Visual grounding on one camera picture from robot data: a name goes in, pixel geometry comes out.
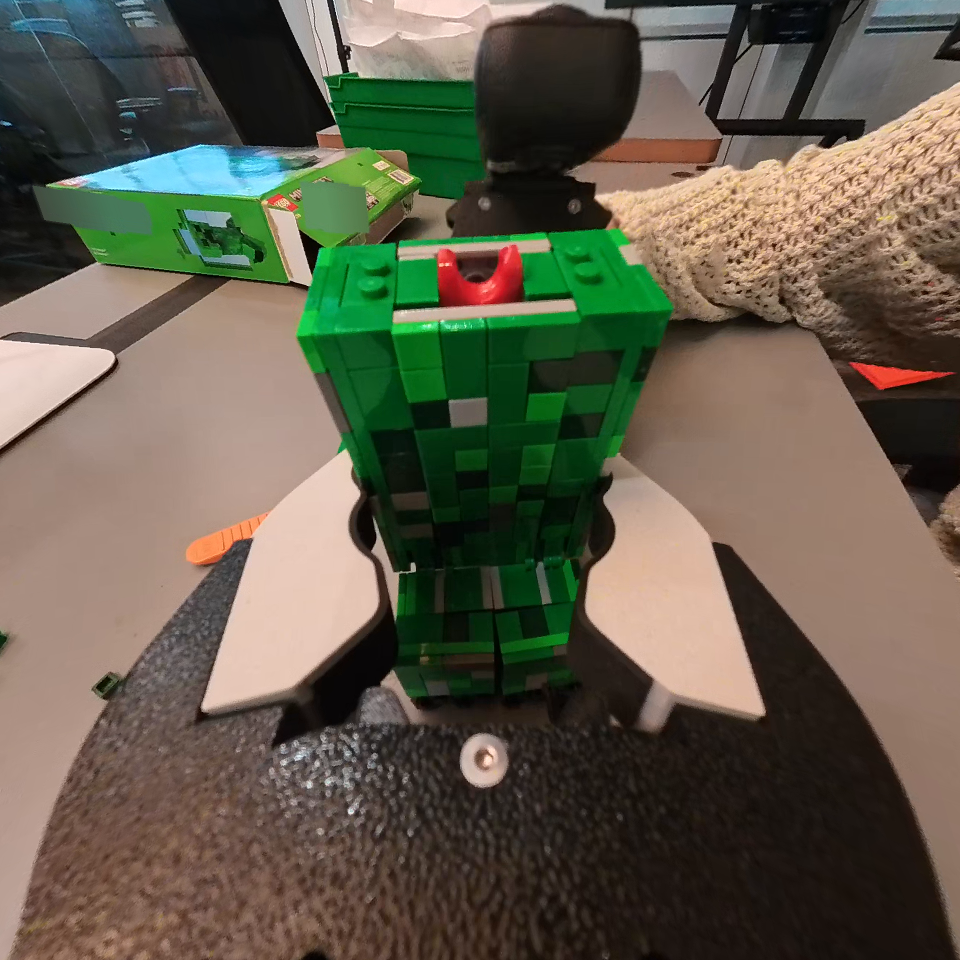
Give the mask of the green stacked storage bins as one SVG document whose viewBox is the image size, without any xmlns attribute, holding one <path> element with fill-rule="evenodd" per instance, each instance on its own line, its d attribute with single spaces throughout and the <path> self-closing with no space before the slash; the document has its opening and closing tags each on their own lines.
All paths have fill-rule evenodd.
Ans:
<svg viewBox="0 0 960 960">
<path fill-rule="evenodd" d="M 324 78 L 329 106 L 347 148 L 402 151 L 426 196 L 459 199 L 485 179 L 471 80 Z"/>
</svg>

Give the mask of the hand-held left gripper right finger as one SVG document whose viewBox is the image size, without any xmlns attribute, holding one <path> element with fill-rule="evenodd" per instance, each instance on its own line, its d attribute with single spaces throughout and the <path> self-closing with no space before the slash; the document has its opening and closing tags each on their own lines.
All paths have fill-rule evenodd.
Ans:
<svg viewBox="0 0 960 960">
<path fill-rule="evenodd" d="M 572 671 L 625 729 L 677 707 L 765 716 L 706 529 L 625 457 L 604 463 L 572 613 Z"/>
</svg>

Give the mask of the black monitor stand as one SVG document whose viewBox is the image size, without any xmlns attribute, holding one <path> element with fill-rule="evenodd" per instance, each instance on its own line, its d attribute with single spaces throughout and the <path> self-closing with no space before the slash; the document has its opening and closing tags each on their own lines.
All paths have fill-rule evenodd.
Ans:
<svg viewBox="0 0 960 960">
<path fill-rule="evenodd" d="M 729 138 L 817 138 L 822 148 L 861 138 L 866 130 L 863 119 L 804 115 L 834 40 L 850 17 L 849 5 L 847 1 L 735 2 L 713 80 L 700 102 L 718 132 Z M 809 51 L 780 117 L 721 116 L 730 79 L 743 56 L 755 47 L 805 44 Z"/>
</svg>

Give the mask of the orange brick separator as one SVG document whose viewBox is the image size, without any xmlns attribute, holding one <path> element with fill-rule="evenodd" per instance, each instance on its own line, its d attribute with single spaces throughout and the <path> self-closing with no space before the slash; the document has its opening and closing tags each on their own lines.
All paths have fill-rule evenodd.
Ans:
<svg viewBox="0 0 960 960">
<path fill-rule="evenodd" d="M 252 539 L 268 517 L 266 511 L 193 540 L 185 550 L 186 561 L 195 567 L 216 564 L 234 545 Z"/>
</svg>

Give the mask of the white rounded board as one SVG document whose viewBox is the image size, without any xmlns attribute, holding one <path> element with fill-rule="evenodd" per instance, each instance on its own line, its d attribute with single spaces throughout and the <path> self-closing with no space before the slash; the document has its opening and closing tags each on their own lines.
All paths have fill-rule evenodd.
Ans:
<svg viewBox="0 0 960 960">
<path fill-rule="evenodd" d="M 117 366 L 114 351 L 81 339 L 14 332 L 1 339 L 1 449 L 73 402 Z"/>
</svg>

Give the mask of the green lego creeper figure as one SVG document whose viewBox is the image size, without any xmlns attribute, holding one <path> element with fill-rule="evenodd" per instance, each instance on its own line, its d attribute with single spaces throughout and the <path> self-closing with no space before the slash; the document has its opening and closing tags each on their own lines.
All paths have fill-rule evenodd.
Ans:
<svg viewBox="0 0 960 960">
<path fill-rule="evenodd" d="M 574 684 L 595 492 L 671 312 L 618 229 L 318 253 L 296 337 L 399 576 L 416 704 Z"/>
</svg>

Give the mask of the person's right forearm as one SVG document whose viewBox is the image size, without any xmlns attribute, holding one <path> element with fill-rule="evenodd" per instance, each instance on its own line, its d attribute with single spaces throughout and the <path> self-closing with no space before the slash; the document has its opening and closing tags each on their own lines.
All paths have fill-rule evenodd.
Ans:
<svg viewBox="0 0 960 960">
<path fill-rule="evenodd" d="M 958 84 L 852 142 L 598 199 L 677 320 L 751 314 L 842 358 L 958 369 Z"/>
</svg>

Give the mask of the green lego box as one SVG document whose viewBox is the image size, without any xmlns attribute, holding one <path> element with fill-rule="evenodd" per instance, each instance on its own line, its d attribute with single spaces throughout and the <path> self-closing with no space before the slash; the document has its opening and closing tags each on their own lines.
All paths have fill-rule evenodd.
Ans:
<svg viewBox="0 0 960 960">
<path fill-rule="evenodd" d="M 103 265 L 308 287 L 323 249 L 382 242 L 422 182 L 403 153 L 194 146 L 35 186 Z"/>
</svg>

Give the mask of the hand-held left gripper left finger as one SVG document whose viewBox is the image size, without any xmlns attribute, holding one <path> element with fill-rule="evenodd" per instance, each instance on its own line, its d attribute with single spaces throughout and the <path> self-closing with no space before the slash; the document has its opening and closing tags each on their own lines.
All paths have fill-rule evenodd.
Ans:
<svg viewBox="0 0 960 960">
<path fill-rule="evenodd" d="M 246 555 L 204 716 L 280 706 L 324 726 L 354 713 L 399 651 L 376 540 L 346 451 L 270 511 Z"/>
</svg>

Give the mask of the white paper bag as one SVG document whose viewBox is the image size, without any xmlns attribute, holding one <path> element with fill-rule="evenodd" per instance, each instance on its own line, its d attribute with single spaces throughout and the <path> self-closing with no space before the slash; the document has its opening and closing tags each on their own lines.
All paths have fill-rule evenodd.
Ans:
<svg viewBox="0 0 960 960">
<path fill-rule="evenodd" d="M 352 71 L 364 78 L 471 81 L 493 21 L 483 1 L 337 2 Z"/>
</svg>

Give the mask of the orange triangular sheet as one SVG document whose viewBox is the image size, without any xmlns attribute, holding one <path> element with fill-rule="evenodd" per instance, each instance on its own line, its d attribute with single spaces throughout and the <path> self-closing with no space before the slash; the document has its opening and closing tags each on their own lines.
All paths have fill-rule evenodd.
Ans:
<svg viewBox="0 0 960 960">
<path fill-rule="evenodd" d="M 952 371 L 917 370 L 894 366 L 878 366 L 852 362 L 849 368 L 864 378 L 877 390 L 892 390 L 903 387 L 912 387 L 923 383 L 930 383 L 946 378 L 954 378 Z"/>
</svg>

